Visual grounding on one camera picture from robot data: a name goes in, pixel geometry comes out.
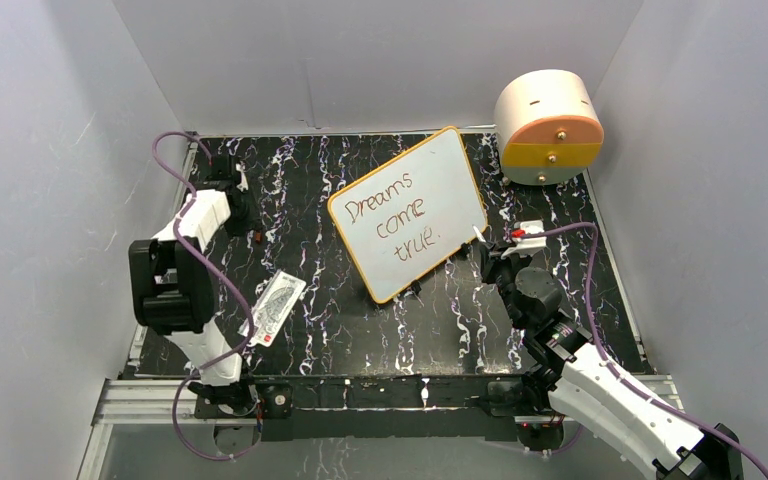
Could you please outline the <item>white whiteboard marker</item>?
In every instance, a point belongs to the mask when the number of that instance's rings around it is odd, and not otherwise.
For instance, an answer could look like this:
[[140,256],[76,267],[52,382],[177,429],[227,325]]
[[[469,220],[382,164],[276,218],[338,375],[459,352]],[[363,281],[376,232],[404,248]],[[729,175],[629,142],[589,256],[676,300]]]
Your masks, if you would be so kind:
[[476,236],[476,239],[477,239],[477,240],[478,240],[480,243],[482,243],[482,244],[486,244],[486,243],[487,243],[487,240],[486,240],[486,238],[483,236],[483,234],[482,234],[482,231],[481,231],[481,230],[478,228],[478,226],[477,226],[477,225],[473,225],[473,230],[474,230],[474,232],[475,232],[475,236]]

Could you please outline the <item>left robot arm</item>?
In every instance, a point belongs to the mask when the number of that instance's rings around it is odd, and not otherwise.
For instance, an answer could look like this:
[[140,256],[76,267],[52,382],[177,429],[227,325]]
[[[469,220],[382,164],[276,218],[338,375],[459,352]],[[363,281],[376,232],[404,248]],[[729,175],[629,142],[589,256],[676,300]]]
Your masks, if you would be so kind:
[[195,185],[197,199],[181,219],[128,249],[133,307],[137,322],[175,344],[199,378],[188,389],[221,412],[246,416],[259,391],[244,379],[240,355],[216,324],[213,283],[198,260],[219,230],[230,237],[260,227],[241,166],[227,154],[212,158],[206,178]]

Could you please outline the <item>yellow framed whiteboard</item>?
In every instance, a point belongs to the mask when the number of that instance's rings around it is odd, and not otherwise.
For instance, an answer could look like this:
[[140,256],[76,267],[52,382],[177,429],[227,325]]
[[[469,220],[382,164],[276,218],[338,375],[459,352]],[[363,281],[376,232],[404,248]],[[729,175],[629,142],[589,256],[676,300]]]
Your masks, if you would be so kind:
[[453,126],[337,191],[327,210],[377,304],[392,300],[489,225]]

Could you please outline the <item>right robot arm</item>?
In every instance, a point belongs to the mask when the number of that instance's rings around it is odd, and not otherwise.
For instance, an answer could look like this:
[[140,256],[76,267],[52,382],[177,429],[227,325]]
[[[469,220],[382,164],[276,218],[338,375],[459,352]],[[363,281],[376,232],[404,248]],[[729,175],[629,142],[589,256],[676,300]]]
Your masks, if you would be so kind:
[[741,479],[736,434],[684,419],[634,376],[601,358],[593,336],[562,308],[565,292],[529,256],[480,245],[483,282],[496,287],[536,364],[522,377],[523,403],[570,416],[649,479]]

